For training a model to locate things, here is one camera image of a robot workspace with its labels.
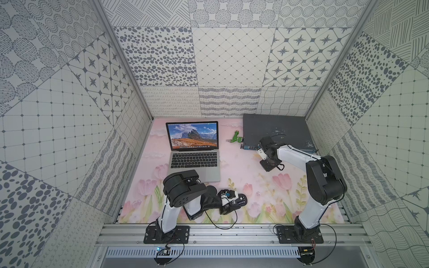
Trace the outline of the black wireless mouse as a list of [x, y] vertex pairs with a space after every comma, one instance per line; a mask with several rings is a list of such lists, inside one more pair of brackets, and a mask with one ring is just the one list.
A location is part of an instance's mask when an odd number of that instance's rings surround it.
[[244, 207], [248, 204], [248, 199], [245, 194], [238, 194], [237, 198], [232, 202], [234, 207]]

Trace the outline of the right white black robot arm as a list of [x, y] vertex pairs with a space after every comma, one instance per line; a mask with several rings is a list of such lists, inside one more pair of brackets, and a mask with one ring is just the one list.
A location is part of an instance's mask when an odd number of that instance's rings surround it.
[[278, 227], [278, 236], [292, 243], [322, 243], [320, 220], [331, 204], [341, 200], [347, 192], [345, 179], [337, 161], [332, 156], [305, 153], [291, 145], [276, 143], [271, 137], [263, 137], [258, 145], [261, 166], [269, 172], [280, 168], [284, 162], [306, 172], [309, 199], [304, 210], [294, 220], [294, 230], [285, 234]]

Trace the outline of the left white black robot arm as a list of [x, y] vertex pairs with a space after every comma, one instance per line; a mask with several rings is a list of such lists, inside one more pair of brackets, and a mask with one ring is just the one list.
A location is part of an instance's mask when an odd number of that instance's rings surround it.
[[218, 191], [212, 185], [203, 184], [195, 170], [168, 175], [164, 181], [163, 193], [166, 203], [161, 216], [156, 220], [157, 231], [166, 236], [177, 226], [181, 209], [189, 220], [195, 220], [207, 210], [217, 209], [220, 215], [230, 214], [248, 204], [247, 196], [237, 191]]

